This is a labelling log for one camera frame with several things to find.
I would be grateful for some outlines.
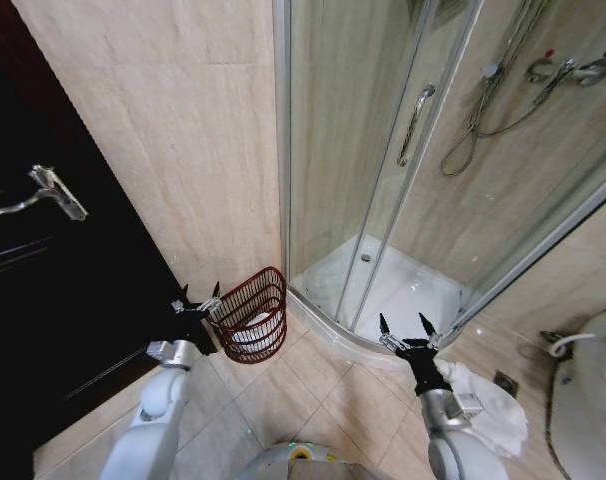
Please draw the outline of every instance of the shower enclosure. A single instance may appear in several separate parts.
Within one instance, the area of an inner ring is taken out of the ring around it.
[[[606,200],[606,0],[274,6],[284,265],[335,334],[448,343]]]

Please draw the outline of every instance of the silver lever handle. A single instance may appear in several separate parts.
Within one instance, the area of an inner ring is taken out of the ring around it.
[[[41,187],[30,198],[11,205],[9,207],[0,207],[0,215],[16,213],[25,210],[30,205],[34,205],[42,198],[52,198],[59,207],[67,213],[72,220],[83,221],[87,217],[87,210],[74,198],[72,192],[68,190],[61,179],[54,173],[52,168],[41,165],[33,165],[28,175]]]
[[[407,127],[407,132],[405,133],[405,140],[403,140],[403,148],[401,149],[399,158],[397,158],[396,160],[396,164],[399,167],[404,167],[407,165],[407,162],[409,160],[410,140],[412,140],[412,135],[414,135],[414,129],[416,128],[416,124],[418,123],[419,117],[421,116],[423,104],[428,98],[434,95],[434,92],[436,92],[436,87],[431,83],[428,83],[425,87],[423,87],[423,90],[421,90],[419,98],[416,99],[414,111],[412,112],[412,118],[410,119],[410,125]]]

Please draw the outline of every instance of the black door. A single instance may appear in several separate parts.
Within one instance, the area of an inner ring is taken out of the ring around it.
[[[29,396],[32,446],[69,426],[154,362],[152,339],[180,335],[179,287],[9,0],[0,0],[0,207],[54,169],[87,210],[50,198],[0,215],[0,360]],[[212,351],[200,324],[193,338]]]

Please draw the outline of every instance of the bathroom wall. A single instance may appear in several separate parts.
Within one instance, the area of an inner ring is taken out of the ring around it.
[[[271,0],[14,4],[192,298],[279,265]]]
[[[484,313],[540,343],[540,330],[574,332],[606,309],[606,204],[521,276]]]
[[[567,80],[528,121],[480,140],[464,173],[440,174],[439,163],[478,98],[481,69],[495,60],[518,3],[483,3],[391,240],[464,284],[496,269],[576,181],[605,162],[606,79],[589,88]],[[531,106],[543,84],[525,81],[525,70],[549,48],[556,49],[557,65],[570,56],[579,63],[599,58],[606,50],[606,0],[550,2],[490,109],[486,130],[509,124]],[[453,156],[451,168],[465,153],[463,147]]]
[[[422,5],[292,2],[292,276],[361,227]]]

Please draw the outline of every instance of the pipe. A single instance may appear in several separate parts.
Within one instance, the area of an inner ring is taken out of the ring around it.
[[[569,335],[567,337],[563,337],[560,340],[557,340],[550,348],[547,350],[554,358],[560,358],[565,355],[567,347],[565,346],[567,343],[576,342],[577,340],[586,340],[588,338],[594,338],[596,334],[594,333],[577,333],[576,335]]]

